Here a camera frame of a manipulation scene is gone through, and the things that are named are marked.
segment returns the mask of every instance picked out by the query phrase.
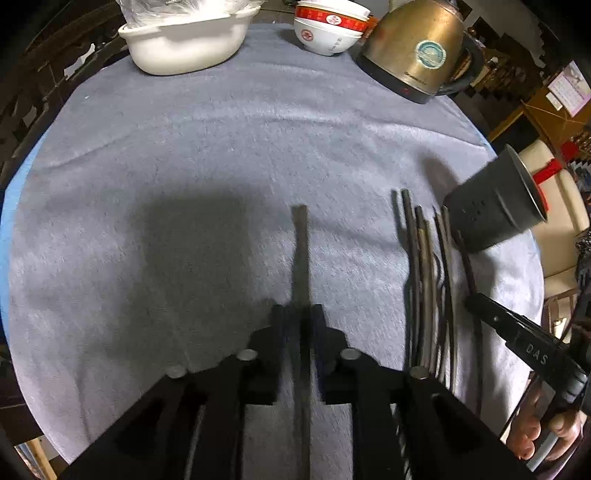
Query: kettle base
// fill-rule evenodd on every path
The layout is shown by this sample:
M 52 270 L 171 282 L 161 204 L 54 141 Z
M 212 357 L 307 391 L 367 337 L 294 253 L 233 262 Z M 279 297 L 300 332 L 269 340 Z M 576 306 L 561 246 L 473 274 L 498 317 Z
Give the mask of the kettle base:
M 414 103 L 420 103 L 421 105 L 424 105 L 433 97 L 433 95 L 421 92 L 420 90 L 417 90 L 416 88 L 404 83 L 390 72 L 386 72 L 386 70 L 378 67 L 362 53 L 357 55 L 355 62 L 361 70 L 367 73 L 378 83 L 381 83 L 387 89 L 392 90 L 394 93 L 397 93 Z

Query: gold kettle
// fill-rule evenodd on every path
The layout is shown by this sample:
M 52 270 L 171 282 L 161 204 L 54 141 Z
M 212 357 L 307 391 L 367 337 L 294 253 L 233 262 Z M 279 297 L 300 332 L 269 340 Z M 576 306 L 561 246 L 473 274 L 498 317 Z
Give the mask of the gold kettle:
M 357 65 L 386 88 L 416 103 L 459 92 L 484 67 L 484 54 L 466 32 L 451 0 L 413 0 L 386 14 L 357 56 Z M 463 50 L 470 67 L 450 82 Z

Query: wall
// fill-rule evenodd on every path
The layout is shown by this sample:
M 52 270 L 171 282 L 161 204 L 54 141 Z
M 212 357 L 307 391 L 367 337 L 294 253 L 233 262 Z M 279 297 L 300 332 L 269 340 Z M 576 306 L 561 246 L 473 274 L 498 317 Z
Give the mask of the wall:
M 527 48 L 534 61 L 543 66 L 540 55 L 544 53 L 538 19 L 519 0 L 464 0 L 472 7 L 464 25 L 471 27 L 482 17 L 500 37 L 510 35 Z

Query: metal bolt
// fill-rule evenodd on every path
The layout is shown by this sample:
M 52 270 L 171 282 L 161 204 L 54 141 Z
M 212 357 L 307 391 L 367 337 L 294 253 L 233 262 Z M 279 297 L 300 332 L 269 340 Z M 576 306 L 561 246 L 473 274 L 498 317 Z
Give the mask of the metal bolt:
M 429 370 L 425 367 L 412 367 L 410 369 L 410 376 L 417 380 L 425 380 L 429 378 Z
M 240 350 L 236 354 L 236 358 L 242 360 L 243 362 L 250 362 L 254 360 L 258 356 L 258 352 L 253 350 L 252 348 L 245 348 L 244 350 Z
M 360 356 L 361 352 L 355 348 L 345 348 L 340 352 L 340 357 L 343 360 L 357 360 Z
M 187 375 L 187 369 L 182 365 L 174 365 L 166 369 L 166 376 L 170 378 L 182 378 Z

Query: black cylindrical holder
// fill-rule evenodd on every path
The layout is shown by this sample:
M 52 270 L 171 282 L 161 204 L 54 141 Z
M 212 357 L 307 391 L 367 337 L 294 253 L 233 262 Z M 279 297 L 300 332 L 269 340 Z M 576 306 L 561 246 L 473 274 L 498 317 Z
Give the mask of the black cylindrical holder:
M 534 179 L 509 145 L 443 200 L 453 232 L 479 252 L 547 220 Z

